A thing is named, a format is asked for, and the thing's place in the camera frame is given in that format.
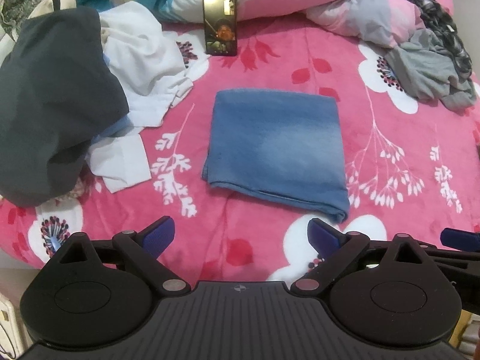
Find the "triangular cutout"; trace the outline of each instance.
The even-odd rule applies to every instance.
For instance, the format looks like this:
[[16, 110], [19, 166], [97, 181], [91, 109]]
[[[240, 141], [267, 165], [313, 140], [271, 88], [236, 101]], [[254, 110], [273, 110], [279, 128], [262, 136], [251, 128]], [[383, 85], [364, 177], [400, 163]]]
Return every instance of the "triangular cutout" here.
[[60, 260], [60, 264], [79, 263], [81, 261], [87, 261], [87, 256], [83, 250], [81, 243], [75, 243], [71, 245], [67, 253]]
[[422, 261], [420, 257], [417, 256], [415, 251], [411, 248], [411, 246], [407, 243], [402, 244], [400, 246], [400, 250], [398, 251], [396, 261], [400, 263], [412, 263], [412, 264], [421, 264]]

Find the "dark gray garment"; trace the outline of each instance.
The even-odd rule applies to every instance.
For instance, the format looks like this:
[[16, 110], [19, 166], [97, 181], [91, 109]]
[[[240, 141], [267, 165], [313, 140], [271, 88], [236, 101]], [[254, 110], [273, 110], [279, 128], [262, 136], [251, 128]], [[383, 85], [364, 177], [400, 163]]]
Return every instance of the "dark gray garment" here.
[[422, 102], [440, 99], [451, 111], [475, 103], [472, 80], [459, 79], [451, 53], [432, 30], [415, 31], [408, 42], [395, 46], [385, 59], [405, 92]]
[[0, 195], [39, 205], [74, 187], [90, 140], [128, 113], [91, 8], [24, 22], [0, 67]]

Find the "black strap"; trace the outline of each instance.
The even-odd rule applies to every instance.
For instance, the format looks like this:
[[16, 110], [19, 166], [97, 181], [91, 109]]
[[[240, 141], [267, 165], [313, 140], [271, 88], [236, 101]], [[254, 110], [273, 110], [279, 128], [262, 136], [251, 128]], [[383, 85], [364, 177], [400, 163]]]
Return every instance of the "black strap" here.
[[59, 11], [60, 10], [60, 0], [52, 0], [53, 3], [53, 10]]

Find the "green patterned fabric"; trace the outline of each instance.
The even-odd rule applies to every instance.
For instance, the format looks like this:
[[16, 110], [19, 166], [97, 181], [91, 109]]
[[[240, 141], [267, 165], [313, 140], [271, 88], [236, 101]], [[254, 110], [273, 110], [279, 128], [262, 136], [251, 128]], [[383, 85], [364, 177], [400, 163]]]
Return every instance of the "green patterned fabric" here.
[[0, 25], [11, 36], [13, 30], [18, 34], [23, 22], [28, 19], [42, 0], [2, 0], [0, 2]]

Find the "white garment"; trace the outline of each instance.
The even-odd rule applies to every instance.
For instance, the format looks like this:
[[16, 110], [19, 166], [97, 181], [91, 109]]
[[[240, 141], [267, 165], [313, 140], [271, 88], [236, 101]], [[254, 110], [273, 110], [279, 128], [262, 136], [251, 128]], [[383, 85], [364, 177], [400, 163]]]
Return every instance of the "white garment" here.
[[127, 97], [131, 127], [92, 145], [87, 163], [114, 193], [151, 179], [138, 133], [161, 126], [168, 109], [183, 100], [193, 83], [175, 40], [165, 37], [143, 5], [128, 2], [100, 13], [100, 19], [108, 34], [104, 54]]

